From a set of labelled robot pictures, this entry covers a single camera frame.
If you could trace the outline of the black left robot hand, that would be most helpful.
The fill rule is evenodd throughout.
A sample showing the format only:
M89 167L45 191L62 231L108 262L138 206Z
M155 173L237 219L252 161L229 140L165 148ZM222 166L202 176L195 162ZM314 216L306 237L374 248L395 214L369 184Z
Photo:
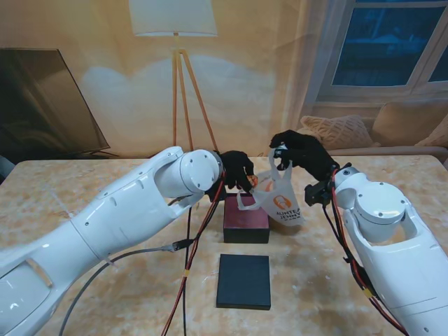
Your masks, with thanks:
M238 188L245 193L253 189L250 176L254 176L254 164L242 151L230 150L219 153L225 170L225 184L229 189Z

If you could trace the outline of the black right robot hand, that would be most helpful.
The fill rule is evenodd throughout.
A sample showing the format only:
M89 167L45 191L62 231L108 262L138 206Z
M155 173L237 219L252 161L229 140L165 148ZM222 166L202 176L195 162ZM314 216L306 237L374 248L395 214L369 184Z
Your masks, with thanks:
M279 171L286 170L290 165L301 167L317 181L325 181L340 168L317 138L301 134L293 130L278 133L272 137L269 147L286 147L277 156L281 159L277 166Z

